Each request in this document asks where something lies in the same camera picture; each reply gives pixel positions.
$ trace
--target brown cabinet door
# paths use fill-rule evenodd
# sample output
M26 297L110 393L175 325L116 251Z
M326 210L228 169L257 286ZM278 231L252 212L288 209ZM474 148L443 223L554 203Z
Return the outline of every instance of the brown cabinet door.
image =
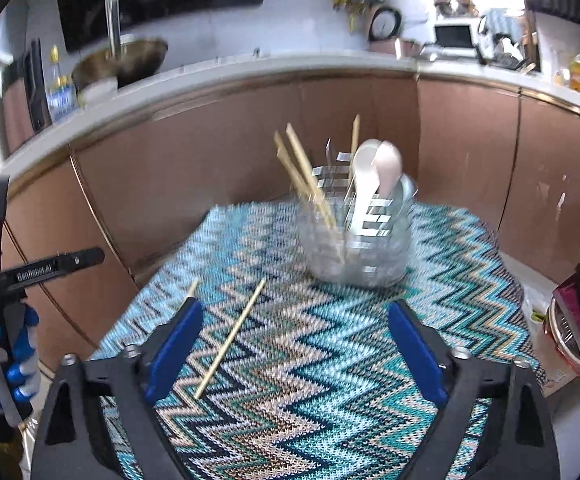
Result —
M419 81L419 200L466 207L497 229L515 156L518 97Z
M97 344L128 308L137 288L106 245L70 162L14 197L6 218L28 261L94 246L105 251L103 264L46 284L65 315Z
M377 139L371 78L330 78L301 83L306 135L305 151L314 166L326 163L326 144L332 151L350 152L352 123L361 115L359 143Z
M304 134L297 85L247 91L147 121L78 153L84 178L132 270L184 241L215 205L279 198L289 180L274 130Z
M501 250L561 283L580 263L580 117L522 99Z
M419 98L412 78L372 79L377 139L389 140L403 156L403 171L419 177Z
M22 265L19 256L6 230L1 237L1 267L7 269ZM90 357L95 348L87 342L59 313L42 289L32 286L26 290L27 303L39 314L36 330L36 343L39 358L51 370L55 370L61 357L67 353L77 354L81 359Z

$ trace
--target metal ladle handle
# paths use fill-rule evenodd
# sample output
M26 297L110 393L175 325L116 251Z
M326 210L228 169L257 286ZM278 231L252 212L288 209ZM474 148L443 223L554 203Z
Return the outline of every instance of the metal ladle handle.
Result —
M121 59L121 23L119 20L119 0L106 0L106 23L110 54L114 59Z

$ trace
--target bottle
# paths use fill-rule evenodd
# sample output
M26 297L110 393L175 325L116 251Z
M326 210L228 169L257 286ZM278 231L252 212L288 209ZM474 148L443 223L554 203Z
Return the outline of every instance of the bottle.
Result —
M77 108L77 96L74 85L67 76L61 74L59 67L59 49L55 45L50 50L51 85L48 90L48 110L55 123Z

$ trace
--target tablecloth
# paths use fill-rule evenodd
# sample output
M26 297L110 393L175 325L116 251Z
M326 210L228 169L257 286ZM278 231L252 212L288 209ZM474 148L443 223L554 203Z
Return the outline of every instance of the tablecloth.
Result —
M496 236L465 209L418 203L415 256L397 286L368 290L318 282L306 269L297 204L213 209L141 290L93 358L140 344L179 309L190 283L204 328L170 395L162 427L196 478L396 478L436 413L390 338L386 306L405 298L450 346L508 362L532 354L523 290ZM201 400L196 386L259 281L267 285ZM141 471L113 399L104 414L128 478ZM466 474L485 422L478 400L448 478Z

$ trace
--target gloved hand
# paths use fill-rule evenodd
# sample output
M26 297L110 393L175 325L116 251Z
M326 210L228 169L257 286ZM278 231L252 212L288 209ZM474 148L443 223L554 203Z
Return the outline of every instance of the gloved hand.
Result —
M26 305L23 329L12 346L15 363L6 374L12 397L17 402L28 402L38 393L41 384L39 358L36 354L36 326L38 324L39 316L36 311Z

